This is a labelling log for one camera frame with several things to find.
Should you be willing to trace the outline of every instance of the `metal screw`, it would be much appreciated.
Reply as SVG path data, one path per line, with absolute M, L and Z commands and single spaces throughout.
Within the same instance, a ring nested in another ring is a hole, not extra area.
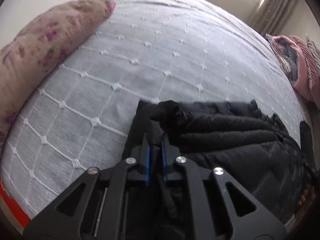
M 90 168 L 88 169 L 88 173 L 89 173 L 90 175 L 97 174 L 98 171 L 99 171 L 99 170 L 98 170 L 97 167 L 90 167 Z
M 134 163 L 136 163 L 136 159 L 133 157 L 129 157 L 129 158 L 125 159 L 125 162 L 128 164 L 134 164 Z
M 178 163 L 185 163 L 186 161 L 187 159 L 183 156 L 176 157 L 176 162 Z
M 224 170 L 223 170 L 223 168 L 221 168 L 221 167 L 215 167 L 215 168 L 213 169 L 213 172 L 214 172 L 214 174 L 216 174 L 216 175 L 222 175 L 222 174 L 224 173 Z

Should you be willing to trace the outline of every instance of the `metal rod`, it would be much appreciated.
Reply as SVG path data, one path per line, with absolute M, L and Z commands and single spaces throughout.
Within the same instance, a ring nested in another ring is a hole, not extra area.
M 97 237 L 97 235 L 98 235 L 98 230 L 99 230 L 99 225 L 100 225 L 101 214 L 102 214 L 104 202 L 106 201 L 107 191 L 108 191 L 108 188 L 106 187 L 106 188 L 104 189 L 104 192 L 103 192 L 103 197 L 102 197 L 101 206 L 100 206 L 100 209 L 99 209 L 99 215 L 98 215 L 98 219 L 97 219 L 96 229 L 95 229 L 95 231 L 94 231 L 94 237 Z
M 125 239 L 125 234 L 127 232 L 128 202 L 129 202 L 129 191 L 126 191 L 125 199 L 124 199 L 124 214 L 123 214 L 123 221 L 122 221 L 122 231 L 120 233 L 120 240 Z

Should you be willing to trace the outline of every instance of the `textured bedspread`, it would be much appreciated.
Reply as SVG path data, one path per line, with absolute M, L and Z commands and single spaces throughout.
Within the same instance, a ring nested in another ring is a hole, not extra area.
M 0 177 L 34 217 L 85 169 L 115 165 L 142 98 L 255 99 L 300 144 L 303 114 L 268 42 L 204 0 L 117 8 L 36 90 L 5 144 Z

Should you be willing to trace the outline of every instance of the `white bedspread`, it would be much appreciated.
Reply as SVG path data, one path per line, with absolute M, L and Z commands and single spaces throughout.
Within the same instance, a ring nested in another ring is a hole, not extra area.
M 300 143 L 303 114 L 268 43 L 204 0 L 115 0 L 117 8 L 34 92 L 0 176 L 32 218 L 85 169 L 115 165 L 140 99 L 257 101 Z

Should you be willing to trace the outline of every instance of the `floral pillow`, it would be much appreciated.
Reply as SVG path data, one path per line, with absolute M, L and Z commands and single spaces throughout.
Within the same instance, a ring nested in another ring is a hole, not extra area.
M 0 152 L 18 111 L 52 69 L 78 47 L 116 4 L 79 0 L 54 6 L 0 50 Z

